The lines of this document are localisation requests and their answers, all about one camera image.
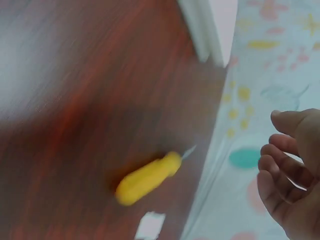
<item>pink flower pattern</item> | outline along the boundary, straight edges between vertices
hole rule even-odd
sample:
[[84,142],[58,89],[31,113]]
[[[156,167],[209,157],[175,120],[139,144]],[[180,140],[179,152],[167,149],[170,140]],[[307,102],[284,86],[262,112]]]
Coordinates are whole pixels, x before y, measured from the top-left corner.
[[268,21],[277,20],[279,18],[279,12],[289,10],[288,6],[276,3],[276,0],[264,0],[263,2],[258,0],[248,0],[247,4],[252,7],[261,7],[259,11],[260,16]]

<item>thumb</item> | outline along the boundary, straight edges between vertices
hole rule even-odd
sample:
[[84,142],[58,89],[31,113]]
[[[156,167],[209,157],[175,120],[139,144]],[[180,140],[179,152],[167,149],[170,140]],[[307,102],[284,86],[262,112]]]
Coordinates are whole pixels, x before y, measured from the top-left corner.
[[274,127],[283,134],[296,138],[299,125],[309,115],[319,112],[317,109],[308,109],[305,111],[277,111],[271,113],[271,121]]

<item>wall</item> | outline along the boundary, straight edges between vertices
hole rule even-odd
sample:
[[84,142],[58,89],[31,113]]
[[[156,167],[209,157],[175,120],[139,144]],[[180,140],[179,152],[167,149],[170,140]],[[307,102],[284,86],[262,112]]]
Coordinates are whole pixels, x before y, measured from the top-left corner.
[[234,38],[238,0],[209,0],[213,19],[221,46],[223,63],[226,66],[230,60]]

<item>fingers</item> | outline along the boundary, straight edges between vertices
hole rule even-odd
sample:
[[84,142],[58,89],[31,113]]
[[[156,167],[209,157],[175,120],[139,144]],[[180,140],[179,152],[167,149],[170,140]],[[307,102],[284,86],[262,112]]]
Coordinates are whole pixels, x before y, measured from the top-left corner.
[[295,184],[305,189],[309,188],[314,180],[310,171],[300,162],[285,154],[272,144],[261,148],[261,155],[270,155],[280,170]]
[[291,205],[280,197],[273,178],[268,171],[262,170],[259,172],[257,183],[259,195],[265,208],[271,217],[283,226]]
[[270,155],[261,156],[258,164],[260,171],[268,171],[281,198],[293,204],[307,195],[307,192],[294,186],[286,175],[280,171],[275,160]]
[[273,134],[269,138],[269,143],[275,145],[282,152],[293,154],[299,157],[297,140],[293,137],[283,134]]
[[298,126],[310,114],[310,110],[306,111],[273,111],[271,113],[271,121],[274,127],[283,134],[295,137]]

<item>hand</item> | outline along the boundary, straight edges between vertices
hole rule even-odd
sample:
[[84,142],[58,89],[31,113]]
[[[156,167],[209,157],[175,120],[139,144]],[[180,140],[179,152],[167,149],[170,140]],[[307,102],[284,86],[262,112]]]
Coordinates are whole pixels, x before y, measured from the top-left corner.
[[[271,121],[284,135],[272,135],[261,149],[257,176],[261,200],[288,238],[319,240],[320,110],[273,111]],[[285,153],[300,157],[304,164]]]

